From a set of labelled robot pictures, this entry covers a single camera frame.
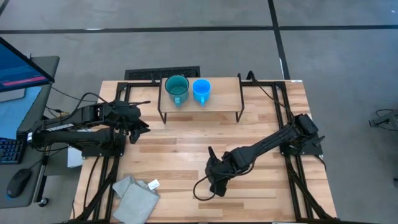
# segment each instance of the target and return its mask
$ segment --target wooden platform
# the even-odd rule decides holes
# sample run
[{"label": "wooden platform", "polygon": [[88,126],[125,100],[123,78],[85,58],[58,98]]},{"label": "wooden platform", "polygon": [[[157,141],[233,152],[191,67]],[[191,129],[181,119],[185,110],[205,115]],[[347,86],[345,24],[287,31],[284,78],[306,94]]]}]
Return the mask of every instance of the wooden platform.
[{"label": "wooden platform", "polygon": [[[192,85],[195,80],[207,79],[211,83],[210,99],[205,106],[193,99]],[[189,97],[181,107],[176,107],[174,102],[170,99],[169,93],[165,89],[167,78],[162,80],[162,92],[160,100],[160,111],[163,113],[176,112],[227,112],[227,111],[241,111],[241,89],[239,87],[238,77],[224,77],[224,78],[188,78]]]},{"label": "wooden platform", "polygon": [[[116,85],[116,81],[103,82],[100,95],[105,100],[113,100]],[[309,113],[303,83],[286,82],[286,85],[292,112]],[[264,89],[272,93],[271,88]],[[151,132],[143,134],[137,144],[126,145],[118,172],[118,180],[126,175],[147,182],[159,180],[157,191],[160,200],[148,222],[295,220],[285,161],[278,147],[259,157],[250,174],[232,179],[225,197],[216,196],[213,200],[200,202],[192,194],[193,185],[205,176],[208,146],[212,146],[216,155],[221,157],[225,151],[252,145],[278,130],[272,100],[258,87],[244,87],[246,108],[239,123],[234,113],[173,113],[168,116],[167,124],[163,124],[157,111],[158,91],[156,87],[131,89],[131,101],[152,101],[151,104],[139,106],[141,118],[150,125]],[[94,160],[85,160],[81,170],[75,197],[76,215],[83,208],[87,180]],[[302,160],[309,191],[326,212],[335,216],[324,166],[313,156],[302,156]],[[88,201],[98,188],[101,165],[102,159],[93,173]],[[210,196],[209,186],[209,182],[202,182],[197,188],[198,196]],[[113,210],[117,209],[119,202],[119,199],[114,200]],[[300,208],[304,217],[302,200]],[[104,210],[103,203],[100,217],[103,217]]]}]

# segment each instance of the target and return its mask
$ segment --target blue mug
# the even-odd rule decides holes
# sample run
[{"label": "blue mug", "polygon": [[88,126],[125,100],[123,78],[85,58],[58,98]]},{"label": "blue mug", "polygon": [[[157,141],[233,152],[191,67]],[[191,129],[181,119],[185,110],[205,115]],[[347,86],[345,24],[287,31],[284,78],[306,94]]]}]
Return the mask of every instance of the blue mug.
[{"label": "blue mug", "polygon": [[193,98],[202,106],[209,100],[211,92],[211,84],[208,80],[199,79],[193,82],[192,85]]},{"label": "blue mug", "polygon": [[176,107],[188,99],[189,81],[182,75],[173,75],[166,80],[165,89]]}]

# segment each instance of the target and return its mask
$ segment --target wheel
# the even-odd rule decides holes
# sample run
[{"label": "wheel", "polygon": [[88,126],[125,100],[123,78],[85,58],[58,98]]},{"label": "wheel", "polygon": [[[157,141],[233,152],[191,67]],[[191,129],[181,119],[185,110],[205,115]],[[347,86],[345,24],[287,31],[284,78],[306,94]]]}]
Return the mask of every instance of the wheel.
[{"label": "wheel", "polygon": [[42,198],[41,201],[39,202],[40,207],[44,207],[49,203],[50,199],[48,198]]}]

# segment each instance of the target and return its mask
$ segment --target gray floor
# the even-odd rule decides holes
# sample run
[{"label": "gray floor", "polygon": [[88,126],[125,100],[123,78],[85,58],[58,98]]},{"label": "gray floor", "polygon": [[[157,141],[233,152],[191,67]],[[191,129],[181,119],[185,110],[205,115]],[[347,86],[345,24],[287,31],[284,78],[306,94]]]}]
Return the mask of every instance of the gray floor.
[{"label": "gray floor", "polygon": [[[172,26],[269,26],[267,1],[11,0],[1,29],[87,29]],[[397,1],[275,0],[282,26],[398,24]],[[98,92],[103,80],[125,69],[201,66],[204,77],[253,70],[281,79],[272,31],[133,34],[2,35],[22,52],[59,55],[55,87],[75,96]],[[398,108],[398,30],[283,31],[290,76],[302,79],[323,143],[333,200],[344,220],[396,223],[398,139],[368,126],[381,108]],[[72,110],[76,101],[57,92],[48,105]],[[50,177],[39,209],[0,210],[2,223],[66,220],[78,172]]]}]

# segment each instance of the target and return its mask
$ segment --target wooden shelf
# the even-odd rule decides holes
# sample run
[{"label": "wooden shelf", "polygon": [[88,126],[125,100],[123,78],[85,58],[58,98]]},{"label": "wooden shelf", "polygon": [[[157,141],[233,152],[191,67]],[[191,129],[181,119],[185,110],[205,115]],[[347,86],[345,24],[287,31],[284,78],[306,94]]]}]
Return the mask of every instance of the wooden shelf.
[{"label": "wooden shelf", "polygon": [[[192,85],[197,79],[205,79],[211,83],[210,99],[205,106],[201,106],[199,102],[193,99]],[[169,93],[165,89],[166,78],[160,83],[159,91],[159,113],[165,123],[167,113],[184,113],[184,112],[236,112],[237,120],[238,112],[243,112],[244,102],[240,77],[225,78],[188,78],[189,89],[188,99],[180,107],[176,107],[170,99]]]}]

